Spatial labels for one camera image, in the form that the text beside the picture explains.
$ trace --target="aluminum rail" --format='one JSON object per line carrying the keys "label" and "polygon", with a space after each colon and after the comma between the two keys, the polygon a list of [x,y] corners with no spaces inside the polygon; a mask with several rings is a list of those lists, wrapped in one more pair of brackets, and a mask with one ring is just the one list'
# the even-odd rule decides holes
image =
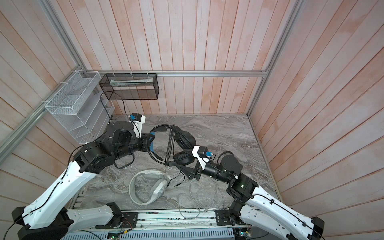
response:
{"label": "aluminum rail", "polygon": [[267,71],[99,71],[100,75],[106,73],[155,73],[158,77],[265,77]]}
{"label": "aluminum rail", "polygon": [[[67,82],[74,71],[80,70],[81,66],[77,66],[70,72],[63,82]],[[57,85],[57,87],[51,91],[51,93],[41,101],[41,104],[33,110],[31,114],[29,114],[3,141],[0,146],[0,165],[3,163],[5,159],[14,151],[14,149],[19,145],[19,143],[27,136],[27,134],[33,129],[33,127],[37,124],[38,121],[43,118],[46,114],[47,110],[45,106],[47,105],[47,101],[49,101],[63,86],[65,83],[61,83]]]}
{"label": "aluminum rail", "polygon": [[293,11],[292,11],[292,13],[288,19],[288,23],[284,29],[283,35],[281,36],[281,38],[279,40],[277,48],[276,48],[275,52],[273,53],[272,60],[269,63],[269,66],[267,68],[268,72],[267,72],[266,76],[262,79],[262,82],[260,83],[260,86],[257,89],[255,97],[253,98],[252,103],[250,105],[250,108],[247,112],[248,117],[253,114],[255,105],[260,98],[261,92],[263,91],[263,89],[264,89],[264,87],[265,87],[265,85],[269,79],[270,73],[273,71],[273,69],[276,66],[276,62],[279,59],[279,56],[281,55],[281,52],[282,52],[284,46],[286,45],[286,42],[287,42],[289,36],[292,33],[293,26],[295,25],[295,22],[297,21],[297,18],[300,15],[301,10],[302,10],[305,2],[306,2],[306,0],[297,0],[295,3],[295,6],[293,7]]}

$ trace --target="gray marble surface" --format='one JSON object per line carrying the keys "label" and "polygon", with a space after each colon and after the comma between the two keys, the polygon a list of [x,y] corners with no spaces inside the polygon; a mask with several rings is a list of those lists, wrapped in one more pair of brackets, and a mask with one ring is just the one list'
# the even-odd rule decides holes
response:
{"label": "gray marble surface", "polygon": [[[119,116],[114,121],[125,120]],[[239,162],[244,166],[242,173],[260,184],[267,192],[277,197],[268,168],[262,157],[259,145],[251,129],[251,125],[245,115],[228,116],[148,116],[143,126],[143,132],[149,132],[159,124],[176,124],[182,130],[189,131],[195,138],[197,145],[207,146],[213,154],[223,151],[232,151]],[[157,132],[154,140],[154,150],[164,157],[169,132]],[[181,148],[175,144],[175,153]],[[117,165],[122,166],[131,161],[131,156],[117,160]],[[88,183],[84,199],[80,208],[93,208],[108,202],[115,202],[122,210],[132,209],[177,209],[196,208],[196,203],[191,198],[199,199],[202,207],[220,207],[223,200],[229,207],[233,198],[226,193],[227,184],[217,182],[223,196],[216,187],[215,181],[207,176],[202,176],[200,181],[186,179],[181,185],[176,184],[183,180],[182,174],[172,180],[163,196],[154,203],[138,206],[132,202],[128,193],[131,178],[139,171],[146,169],[158,169],[177,176],[179,170],[176,167],[164,167],[153,161],[146,152],[136,152],[135,162],[125,169],[116,169],[114,166],[105,168],[93,180]],[[139,178],[136,183],[137,194],[143,199],[149,199],[151,182]]]}

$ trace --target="black headphones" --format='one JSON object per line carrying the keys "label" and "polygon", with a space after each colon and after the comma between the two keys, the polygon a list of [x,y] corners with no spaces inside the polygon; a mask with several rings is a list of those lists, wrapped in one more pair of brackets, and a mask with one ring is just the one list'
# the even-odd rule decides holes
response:
{"label": "black headphones", "polygon": [[[168,166],[176,166],[176,165],[188,165],[195,161],[195,157],[192,154],[192,150],[194,146],[196,145],[196,140],[192,136],[191,133],[187,131],[181,130],[178,126],[174,125],[173,128],[175,132],[175,142],[183,149],[183,151],[176,153],[173,156],[173,161],[168,162]],[[164,161],[163,158],[158,156],[156,153],[154,153],[156,158],[158,158],[160,161]]]}

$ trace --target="robotic arm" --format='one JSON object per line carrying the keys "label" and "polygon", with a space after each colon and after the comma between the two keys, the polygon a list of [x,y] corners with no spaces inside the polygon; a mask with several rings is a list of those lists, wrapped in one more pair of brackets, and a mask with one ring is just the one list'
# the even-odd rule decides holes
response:
{"label": "robotic arm", "polygon": [[[133,113],[131,118],[131,122],[109,123],[103,135],[81,147],[68,168],[38,199],[12,212],[14,222],[23,225],[18,232],[20,240],[59,240],[67,233],[85,227],[102,225],[114,228],[121,224],[122,212],[115,203],[84,210],[67,210],[64,206],[81,187],[105,167],[115,164],[117,159],[136,151],[151,150],[154,135],[141,132],[145,116]],[[225,182],[228,184],[227,193],[235,199],[229,210],[220,211],[218,225],[219,218],[222,218],[226,219],[225,225],[227,222],[232,225],[248,223],[284,240],[321,238],[324,229],[321,219],[297,213],[269,195],[255,181],[241,173],[243,166],[233,154],[224,156],[220,164],[211,162],[212,153],[206,147],[196,146],[190,133],[178,127],[175,129],[175,140],[184,151],[176,154],[168,166],[176,166],[190,180],[199,180],[204,174]],[[198,159],[196,166],[186,167],[195,158]]]}

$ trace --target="headphones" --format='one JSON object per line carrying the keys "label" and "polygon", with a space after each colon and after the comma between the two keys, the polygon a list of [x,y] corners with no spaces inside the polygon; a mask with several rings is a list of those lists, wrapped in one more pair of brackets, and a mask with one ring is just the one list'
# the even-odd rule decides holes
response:
{"label": "headphones", "polygon": [[[166,129],[161,129],[160,127],[156,127],[157,131],[166,131]],[[174,125],[174,131],[175,131],[175,141],[177,144],[183,149],[183,151],[176,153],[173,156],[173,161],[170,161],[168,163],[168,166],[176,166],[176,165],[188,165],[195,161],[195,157],[192,154],[192,150],[194,146],[196,145],[196,139],[192,136],[191,133],[187,131],[181,130],[178,126]],[[154,153],[157,159],[164,161],[163,158],[158,156],[153,151],[153,143],[151,143],[151,151]]]}
{"label": "headphones", "polygon": [[[135,183],[136,178],[140,175],[143,175],[145,179],[157,180],[155,185],[153,185],[151,190],[149,191],[151,199],[148,202],[144,202],[136,195]],[[135,174],[135,176],[133,176],[129,183],[129,196],[131,197],[132,201],[138,205],[148,205],[156,201],[156,199],[158,199],[164,193],[164,190],[167,188],[169,181],[170,176],[159,170],[149,169],[138,172]]]}

